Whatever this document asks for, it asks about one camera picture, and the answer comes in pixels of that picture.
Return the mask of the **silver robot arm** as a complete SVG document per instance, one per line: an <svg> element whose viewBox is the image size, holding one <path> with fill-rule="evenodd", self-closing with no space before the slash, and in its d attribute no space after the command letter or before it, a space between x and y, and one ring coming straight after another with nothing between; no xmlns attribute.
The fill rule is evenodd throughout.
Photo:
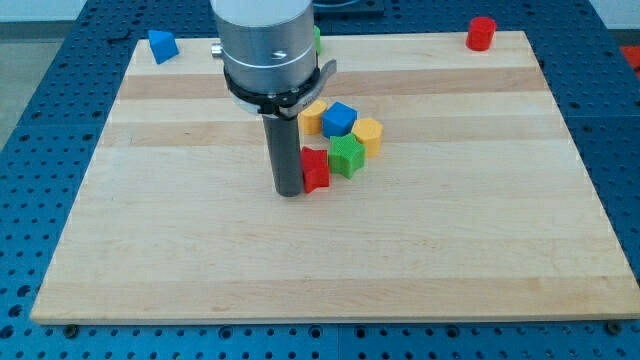
<svg viewBox="0 0 640 360"><path fill-rule="evenodd" d="M278 114L318 82L311 0L212 0L229 91Z"/></svg>

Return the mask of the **green block behind arm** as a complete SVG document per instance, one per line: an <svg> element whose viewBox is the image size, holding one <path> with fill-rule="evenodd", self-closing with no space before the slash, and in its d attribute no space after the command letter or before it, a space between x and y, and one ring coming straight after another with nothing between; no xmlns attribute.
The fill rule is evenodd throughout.
<svg viewBox="0 0 640 360"><path fill-rule="evenodd" d="M318 56L322 53L322 43L321 43L321 30L317 25L314 25L314 46L315 51Z"/></svg>

